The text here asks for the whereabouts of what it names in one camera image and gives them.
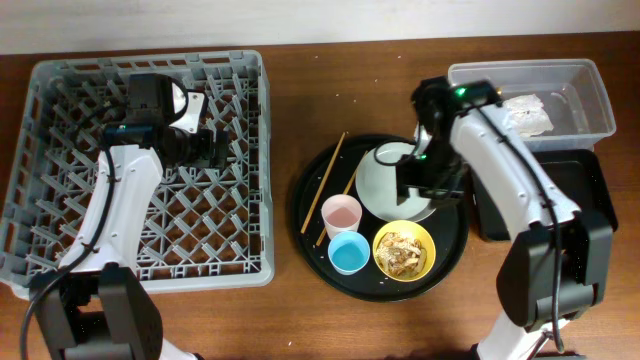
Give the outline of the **yellow bowl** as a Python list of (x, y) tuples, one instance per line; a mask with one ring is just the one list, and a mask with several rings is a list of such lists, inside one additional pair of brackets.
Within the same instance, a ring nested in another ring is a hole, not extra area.
[(408, 220), (384, 225), (376, 234), (371, 250), (379, 270), (399, 282), (424, 278), (434, 268), (437, 254), (430, 233)]

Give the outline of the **food scraps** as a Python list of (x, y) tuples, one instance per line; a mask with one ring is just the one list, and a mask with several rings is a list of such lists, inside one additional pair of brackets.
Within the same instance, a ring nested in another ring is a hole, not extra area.
[(424, 268), (427, 250), (410, 233), (387, 232), (374, 255), (386, 274), (408, 279), (417, 276)]

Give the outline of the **white napkin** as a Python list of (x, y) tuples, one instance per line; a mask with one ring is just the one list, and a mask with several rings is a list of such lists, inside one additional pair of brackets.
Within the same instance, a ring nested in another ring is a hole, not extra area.
[(504, 101), (510, 112), (510, 124), (522, 137), (533, 137), (552, 131), (554, 126), (535, 94), (521, 95)]

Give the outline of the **pink cup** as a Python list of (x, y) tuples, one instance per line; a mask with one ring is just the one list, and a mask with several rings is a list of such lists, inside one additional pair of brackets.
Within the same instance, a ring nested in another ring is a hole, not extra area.
[(362, 215), (360, 202), (345, 194), (329, 197), (321, 207), (326, 234), (330, 239), (345, 231), (357, 231)]

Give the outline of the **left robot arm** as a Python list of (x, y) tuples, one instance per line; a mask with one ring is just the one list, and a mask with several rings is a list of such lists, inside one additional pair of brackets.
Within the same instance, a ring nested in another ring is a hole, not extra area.
[(36, 322), (53, 359), (190, 359), (164, 337), (159, 310), (135, 275), (146, 212), (171, 167), (222, 170), (224, 131), (200, 127), (207, 95), (157, 73), (128, 80), (124, 114), (100, 134), (88, 209), (58, 268), (35, 276), (21, 324), (28, 356)]

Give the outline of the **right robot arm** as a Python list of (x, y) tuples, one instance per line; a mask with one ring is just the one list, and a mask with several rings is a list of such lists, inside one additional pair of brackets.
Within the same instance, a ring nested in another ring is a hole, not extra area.
[(425, 79), (411, 95), (416, 148), (395, 166), (396, 201), (412, 193), (434, 206), (454, 203), (472, 171), (497, 207), (511, 248), (496, 278), (502, 311), (471, 349), (475, 359), (532, 359), (561, 329), (602, 302), (613, 227), (581, 209), (551, 180), (516, 130), (493, 85)]

